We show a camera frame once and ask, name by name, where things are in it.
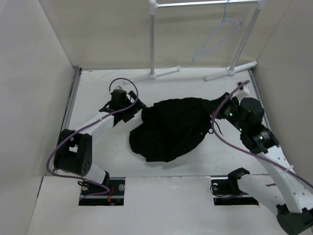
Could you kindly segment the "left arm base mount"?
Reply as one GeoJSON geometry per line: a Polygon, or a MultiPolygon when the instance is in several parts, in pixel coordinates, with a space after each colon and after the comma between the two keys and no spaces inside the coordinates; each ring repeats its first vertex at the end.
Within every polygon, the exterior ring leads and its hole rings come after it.
{"type": "Polygon", "coordinates": [[[79,181],[81,187],[79,206],[123,206],[126,178],[110,178],[108,189],[85,181],[79,181]]]}

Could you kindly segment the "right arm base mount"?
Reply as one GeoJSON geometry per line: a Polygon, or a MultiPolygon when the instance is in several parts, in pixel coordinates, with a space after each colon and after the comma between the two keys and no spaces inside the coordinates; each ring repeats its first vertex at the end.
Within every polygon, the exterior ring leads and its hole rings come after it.
{"type": "Polygon", "coordinates": [[[259,202],[239,189],[232,188],[227,176],[211,177],[210,192],[215,206],[258,206],[259,202]]]}

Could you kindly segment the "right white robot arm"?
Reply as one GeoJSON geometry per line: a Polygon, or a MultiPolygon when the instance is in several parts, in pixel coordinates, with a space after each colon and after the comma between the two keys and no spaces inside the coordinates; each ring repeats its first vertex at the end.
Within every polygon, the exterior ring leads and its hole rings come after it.
{"type": "Polygon", "coordinates": [[[252,97],[238,100],[225,93],[213,101],[211,113],[213,119],[225,119],[240,132],[243,152],[259,161],[279,193],[257,182],[244,168],[229,173],[228,190],[234,194],[243,191],[257,199],[289,235],[299,235],[312,227],[313,185],[295,173],[278,139],[262,124],[265,110],[260,101],[252,97]]]}

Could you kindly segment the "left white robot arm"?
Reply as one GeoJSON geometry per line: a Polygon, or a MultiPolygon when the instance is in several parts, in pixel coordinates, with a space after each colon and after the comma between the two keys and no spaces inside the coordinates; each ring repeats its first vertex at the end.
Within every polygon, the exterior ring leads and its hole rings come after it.
{"type": "Polygon", "coordinates": [[[113,90],[110,101],[88,122],[76,130],[61,131],[54,154],[54,168],[92,183],[99,195],[108,193],[110,175],[93,163],[93,142],[120,121],[128,122],[134,118],[145,107],[138,98],[138,92],[113,90]]]}

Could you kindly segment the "black trousers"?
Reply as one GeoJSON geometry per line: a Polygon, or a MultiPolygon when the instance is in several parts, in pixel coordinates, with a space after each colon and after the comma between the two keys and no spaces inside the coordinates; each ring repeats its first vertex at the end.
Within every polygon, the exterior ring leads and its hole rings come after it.
{"type": "Polygon", "coordinates": [[[129,135],[131,150],[147,162],[166,163],[189,153],[212,133],[212,116],[223,100],[176,98],[144,108],[142,124],[129,135]]]}

